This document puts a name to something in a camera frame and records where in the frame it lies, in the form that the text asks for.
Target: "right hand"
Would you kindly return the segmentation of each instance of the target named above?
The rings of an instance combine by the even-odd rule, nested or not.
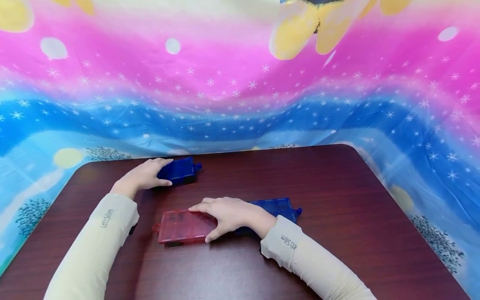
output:
[[[238,198],[204,198],[188,210],[206,213],[217,219],[218,225],[207,235],[206,243],[243,226],[250,227],[263,239],[276,222],[275,217],[261,207]]]

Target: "yellow cartoon shape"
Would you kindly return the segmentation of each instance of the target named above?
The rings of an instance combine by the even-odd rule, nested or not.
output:
[[[24,0],[0,0],[0,30],[7,32],[28,31],[34,21],[30,4]]]
[[[340,0],[323,5],[303,1],[284,3],[283,14],[270,35],[270,53],[279,60],[290,60],[300,53],[313,34],[317,34],[316,52],[328,54],[343,38],[353,21],[368,14],[377,1],[385,15],[397,14],[411,2]]]
[[[71,6],[71,0],[52,0],[56,4],[59,4],[61,6],[65,7],[70,7]],[[75,3],[77,3],[78,7],[80,9],[89,15],[93,15],[95,13],[95,7],[93,5],[92,0],[73,0]]]

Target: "left hand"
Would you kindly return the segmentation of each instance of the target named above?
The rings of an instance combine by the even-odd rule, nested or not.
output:
[[[171,181],[158,179],[156,177],[160,170],[172,161],[173,159],[163,158],[155,158],[145,161],[120,178],[115,183],[110,193],[123,194],[130,199],[133,199],[138,190],[148,190],[157,186],[172,185]]]

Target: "yellow circle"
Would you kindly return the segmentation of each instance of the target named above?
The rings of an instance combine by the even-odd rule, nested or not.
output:
[[[83,158],[84,155],[79,150],[74,148],[64,148],[55,153],[53,163],[59,168],[69,169],[78,165]]]
[[[389,191],[392,198],[405,213],[414,207],[412,198],[404,189],[394,185]]]
[[[0,0],[0,30],[25,32],[33,25],[30,5],[23,0]]]

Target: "backdrop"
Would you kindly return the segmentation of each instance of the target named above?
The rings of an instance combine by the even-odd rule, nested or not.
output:
[[[85,163],[344,143],[480,299],[479,12],[0,0],[0,274]]]

